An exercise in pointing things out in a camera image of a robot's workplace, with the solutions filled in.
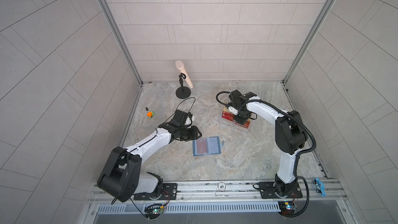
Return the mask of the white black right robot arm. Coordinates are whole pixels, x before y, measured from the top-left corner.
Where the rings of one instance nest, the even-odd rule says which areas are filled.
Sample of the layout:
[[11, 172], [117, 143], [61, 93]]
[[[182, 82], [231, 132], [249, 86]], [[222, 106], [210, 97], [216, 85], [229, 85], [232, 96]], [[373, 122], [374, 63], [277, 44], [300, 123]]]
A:
[[229, 99], [230, 103], [226, 106], [239, 124], [244, 124], [251, 115], [256, 115], [275, 127], [275, 143], [281, 154], [273, 188], [280, 198], [293, 195], [292, 191], [297, 188], [297, 158], [308, 138], [300, 114], [280, 110], [252, 92], [241, 94], [234, 90], [229, 93]]

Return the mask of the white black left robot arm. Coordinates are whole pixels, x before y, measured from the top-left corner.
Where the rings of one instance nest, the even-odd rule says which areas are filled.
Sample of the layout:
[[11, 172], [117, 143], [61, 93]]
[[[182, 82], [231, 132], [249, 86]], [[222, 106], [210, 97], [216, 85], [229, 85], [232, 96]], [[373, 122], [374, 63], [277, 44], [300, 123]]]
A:
[[140, 194], [153, 199], [162, 196], [163, 179], [154, 173], [142, 173], [142, 164], [174, 140], [187, 142], [201, 138], [193, 120], [190, 112], [176, 110], [169, 122], [160, 124], [140, 142], [127, 148], [114, 148], [98, 178], [97, 187], [120, 202]]

